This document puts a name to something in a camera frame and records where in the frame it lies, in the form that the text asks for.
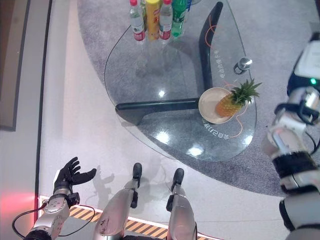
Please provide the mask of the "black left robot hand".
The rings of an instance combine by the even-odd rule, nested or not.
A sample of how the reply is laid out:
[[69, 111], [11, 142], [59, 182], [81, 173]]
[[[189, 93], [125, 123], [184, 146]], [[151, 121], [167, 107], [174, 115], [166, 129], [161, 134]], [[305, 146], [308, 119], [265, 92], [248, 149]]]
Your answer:
[[73, 186], [91, 181], [97, 173], [96, 168], [83, 173], [80, 173], [80, 169], [81, 166], [78, 157], [73, 157], [59, 171], [54, 182], [53, 193], [55, 194], [59, 190], [67, 190], [68, 193], [73, 193]]

